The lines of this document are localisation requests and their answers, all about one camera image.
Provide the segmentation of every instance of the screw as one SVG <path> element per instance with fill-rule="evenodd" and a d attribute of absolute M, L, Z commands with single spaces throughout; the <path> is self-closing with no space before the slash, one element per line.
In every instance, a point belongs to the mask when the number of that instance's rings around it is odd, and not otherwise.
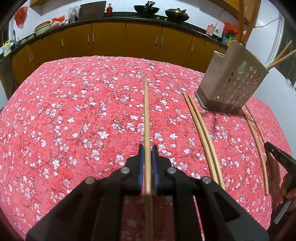
<path fill-rule="evenodd" d="M 174 174 L 177 170 L 176 170 L 176 168 L 174 168 L 174 167 L 169 167 L 167 171 L 168 171 L 168 173 L 170 173 L 170 174 Z"/>
<path fill-rule="evenodd" d="M 85 179 L 86 184 L 93 184 L 94 181 L 95 181 L 95 179 L 93 177 L 88 177 L 87 179 Z"/>
<path fill-rule="evenodd" d="M 202 181 L 206 184 L 210 183 L 212 181 L 212 179 L 210 177 L 203 177 Z"/>
<path fill-rule="evenodd" d="M 120 171 L 123 174 L 127 174 L 127 173 L 129 173 L 130 169 L 128 167 L 123 167 L 123 168 L 120 169 Z"/>

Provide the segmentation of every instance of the countertop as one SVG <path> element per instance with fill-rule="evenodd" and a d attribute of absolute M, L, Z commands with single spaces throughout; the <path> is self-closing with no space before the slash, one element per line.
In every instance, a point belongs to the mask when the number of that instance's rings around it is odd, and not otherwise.
<path fill-rule="evenodd" d="M 26 43 L 18 46 L 17 48 L 13 49 L 11 51 L 11 53 L 7 56 L 12 56 L 15 52 L 19 51 L 22 47 L 24 47 L 27 44 L 30 44 L 40 38 L 43 38 L 47 35 L 50 35 L 54 32 L 57 31 L 61 31 L 65 28 L 69 28 L 72 26 L 76 26 L 76 25 L 80 25 L 80 24 L 86 24 L 86 23 L 95 23 L 95 22 L 102 22 L 102 21 L 135 21 L 135 22 L 146 22 L 146 23 L 154 23 L 154 24 L 160 24 L 163 26 L 168 26 L 168 27 L 172 27 L 172 28 L 176 28 L 176 29 L 180 29 L 186 32 L 190 32 L 193 34 L 197 34 L 201 37 L 204 37 L 210 41 L 213 41 L 219 45 L 222 45 L 225 48 L 228 48 L 225 44 L 223 44 L 220 40 L 221 38 L 219 38 L 216 35 L 213 35 L 213 38 L 208 37 L 205 33 L 206 30 L 203 28 L 200 28 L 198 26 L 195 26 L 193 24 L 187 23 L 187 22 L 182 22 L 182 23 L 175 23 L 175 22 L 171 22 L 171 21 L 167 21 L 165 20 L 164 16 L 160 16 L 160 15 L 153 15 L 153 17 L 151 18 L 147 18 L 147 17 L 143 17 L 141 15 L 139 15 L 136 12 L 113 12 L 112 13 L 112 17 L 102 17 L 102 18 L 91 18 L 91 19 L 87 19 L 87 20 L 80 20 L 80 21 L 76 21 L 73 23 L 68 23 L 68 24 L 63 24 L 59 27 L 56 28 L 52 28 L 48 31 L 46 31 L 45 33 L 34 37 L 31 40 L 28 40 Z M 0 54 L 0 62 L 3 59 L 3 54 Z"/>

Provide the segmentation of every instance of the bottle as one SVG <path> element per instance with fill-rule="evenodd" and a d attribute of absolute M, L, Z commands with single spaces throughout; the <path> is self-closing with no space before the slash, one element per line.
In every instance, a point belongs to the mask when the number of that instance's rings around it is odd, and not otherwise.
<path fill-rule="evenodd" d="M 111 17 L 112 16 L 112 7 L 111 7 L 112 3 L 109 3 L 109 7 L 107 7 L 107 13 L 106 16 L 107 17 Z"/>

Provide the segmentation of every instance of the yellow cabinet door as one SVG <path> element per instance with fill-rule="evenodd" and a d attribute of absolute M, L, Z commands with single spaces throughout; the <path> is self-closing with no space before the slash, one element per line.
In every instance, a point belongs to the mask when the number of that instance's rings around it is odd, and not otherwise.
<path fill-rule="evenodd" d="M 43 46 L 47 61 L 66 58 L 64 31 L 44 37 Z"/>
<path fill-rule="evenodd" d="M 123 56 L 156 60 L 160 33 L 161 25 L 127 23 Z"/>
<path fill-rule="evenodd" d="M 91 56 L 91 23 L 64 30 L 67 57 Z"/>
<path fill-rule="evenodd" d="M 13 67 L 19 84 L 21 84 L 33 72 L 31 58 L 29 45 L 24 46 L 12 57 Z"/>
<path fill-rule="evenodd" d="M 125 27 L 125 22 L 92 23 L 92 55 L 123 56 Z"/>
<path fill-rule="evenodd" d="M 43 47 L 42 39 L 29 45 L 31 51 L 31 61 L 33 64 L 33 70 L 37 69 L 40 65 L 46 62 L 45 51 Z"/>
<path fill-rule="evenodd" d="M 194 36 L 184 64 L 184 67 L 205 73 L 213 57 L 214 50 L 220 45 Z"/>
<path fill-rule="evenodd" d="M 193 34 L 163 27 L 158 47 L 157 61 L 184 65 Z"/>

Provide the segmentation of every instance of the table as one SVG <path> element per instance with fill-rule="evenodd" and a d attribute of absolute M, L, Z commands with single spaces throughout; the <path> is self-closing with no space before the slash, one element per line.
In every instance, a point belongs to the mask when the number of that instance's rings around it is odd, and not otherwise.
<path fill-rule="evenodd" d="M 103 178 L 137 153 L 144 136 L 144 76 L 149 82 L 151 145 L 187 175 L 210 175 L 200 138 L 182 96 L 193 96 L 204 74 L 169 63 L 92 56 L 41 65 L 0 114 L 0 207 L 25 237 L 28 230 L 88 176 Z M 261 164 L 242 113 L 201 109 L 220 160 L 226 191 L 264 228 L 285 170 Z M 291 154 L 268 106 L 248 102 L 265 138 Z M 171 239 L 172 198 L 154 200 L 155 240 Z M 144 199 L 125 199 L 122 239 L 142 240 Z"/>

